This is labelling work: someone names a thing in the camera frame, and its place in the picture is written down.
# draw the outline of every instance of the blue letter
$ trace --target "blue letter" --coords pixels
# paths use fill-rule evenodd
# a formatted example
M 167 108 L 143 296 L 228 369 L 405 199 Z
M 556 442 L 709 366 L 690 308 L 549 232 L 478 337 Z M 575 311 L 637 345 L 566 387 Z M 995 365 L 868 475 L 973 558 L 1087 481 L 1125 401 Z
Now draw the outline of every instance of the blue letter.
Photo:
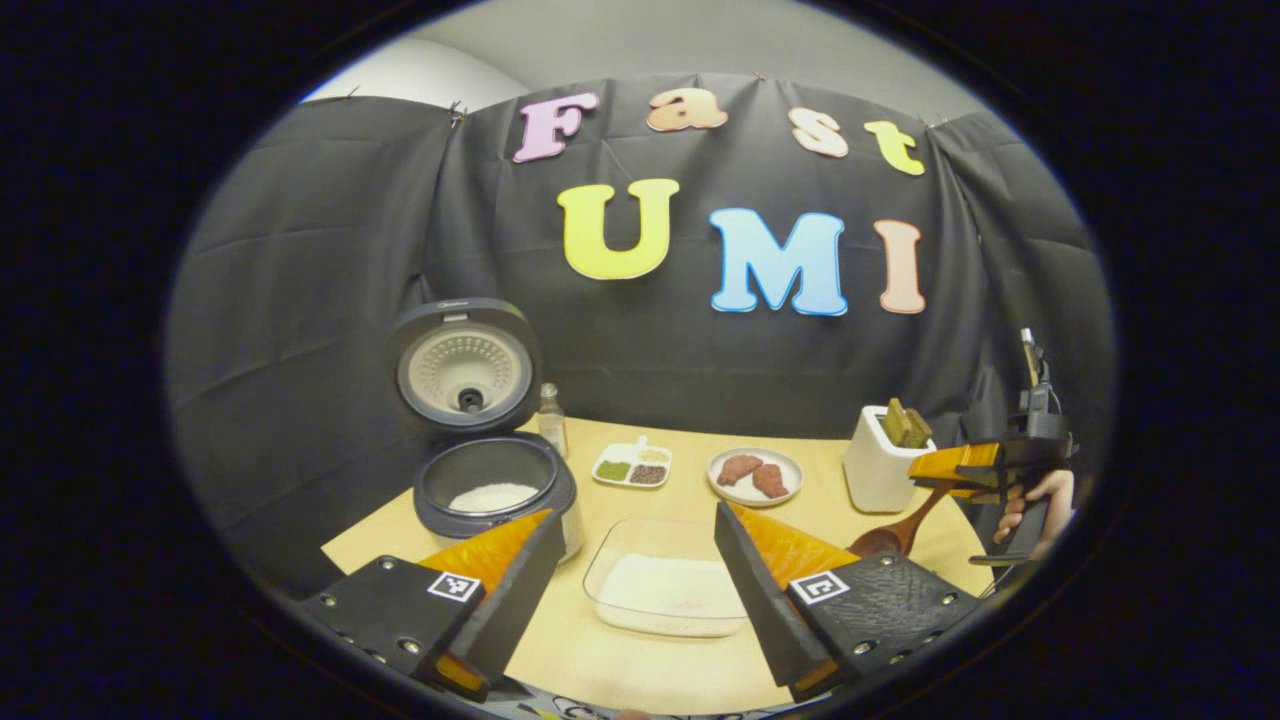
M 756 299 L 746 282 L 746 270 L 750 269 L 764 291 L 764 301 L 773 310 L 786 302 L 796 275 L 800 275 L 800 292 L 791 301 L 796 313 L 844 315 L 849 309 L 840 295 L 836 238 L 845 229 L 840 218 L 823 213 L 800 215 L 786 247 L 778 247 L 778 241 L 755 210 L 716 210 L 710 222 L 724 238 L 723 284 L 712 297 L 712 307 L 724 313 L 754 310 Z

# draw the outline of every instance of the meat slice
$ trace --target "meat slice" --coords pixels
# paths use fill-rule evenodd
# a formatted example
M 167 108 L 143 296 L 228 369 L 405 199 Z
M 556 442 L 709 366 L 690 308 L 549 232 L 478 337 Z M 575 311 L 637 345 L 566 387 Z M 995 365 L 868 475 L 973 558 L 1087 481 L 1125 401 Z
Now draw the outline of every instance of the meat slice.
M 739 480 L 751 474 L 764 464 L 764 460 L 754 455 L 735 455 L 724 461 L 724 466 L 721 468 L 721 477 L 716 479 L 717 484 L 732 486 L 737 484 Z
M 751 477 L 751 484 L 771 498 L 787 493 L 786 486 L 782 484 L 782 469 L 773 464 L 756 468 Z

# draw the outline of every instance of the green powder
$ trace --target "green powder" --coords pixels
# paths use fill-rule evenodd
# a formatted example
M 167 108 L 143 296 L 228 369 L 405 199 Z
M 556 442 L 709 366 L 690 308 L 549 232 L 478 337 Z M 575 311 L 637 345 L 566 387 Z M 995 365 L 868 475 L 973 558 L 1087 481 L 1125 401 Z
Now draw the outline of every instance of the green powder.
M 626 479 L 627 470 L 630 469 L 630 462 L 600 462 L 600 466 L 595 469 L 595 474 L 605 480 L 622 480 Z

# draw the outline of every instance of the black fabric backdrop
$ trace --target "black fabric backdrop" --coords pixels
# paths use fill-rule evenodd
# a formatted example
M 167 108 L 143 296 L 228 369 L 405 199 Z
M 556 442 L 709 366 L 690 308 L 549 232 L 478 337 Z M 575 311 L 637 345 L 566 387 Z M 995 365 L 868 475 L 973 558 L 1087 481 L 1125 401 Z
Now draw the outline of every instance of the black fabric backdrop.
M 716 94 L 728 122 L 658 133 L 648 100 Z M 518 108 L 596 92 L 563 154 L 511 161 Z M 845 158 L 803 149 L 790 108 L 832 115 Z M 916 140 L 924 176 L 892 169 L 861 129 Z M 654 272 L 572 270 L 556 197 L 607 183 L 605 238 L 639 237 L 635 179 L 671 178 L 671 250 Z M 721 313 L 713 210 L 756 210 L 780 242 L 804 213 L 840 218 L 842 316 Z M 879 306 L 879 219 L 911 223 L 918 315 Z M 864 405 L 901 397 L 940 445 L 960 418 L 998 429 L 1023 382 L 1016 327 L 1046 347 L 1065 411 L 1101 445 L 1114 387 L 1110 310 L 1088 233 L 1047 170 L 989 118 L 925 128 L 872 102 L 785 81 L 646 76 L 545 90 L 474 113 L 390 99 L 297 106 L 210 201 L 175 284 L 174 434 L 215 528 L 268 584 L 302 597 L 338 570 L 319 547 L 408 487 L 426 456 L 403 423 L 383 341 L 424 300 L 490 296 L 529 316 L 543 377 L 575 416 L 846 438 Z

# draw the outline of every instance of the glass baking dish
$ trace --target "glass baking dish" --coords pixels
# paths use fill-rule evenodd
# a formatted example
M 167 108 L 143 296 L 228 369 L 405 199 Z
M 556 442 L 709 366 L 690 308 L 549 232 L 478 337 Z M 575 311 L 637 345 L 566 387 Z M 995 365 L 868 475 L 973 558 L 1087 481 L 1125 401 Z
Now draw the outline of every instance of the glass baking dish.
M 714 525 L 628 518 L 609 529 L 582 589 L 604 623 L 659 635 L 719 638 L 746 610 L 716 548 Z

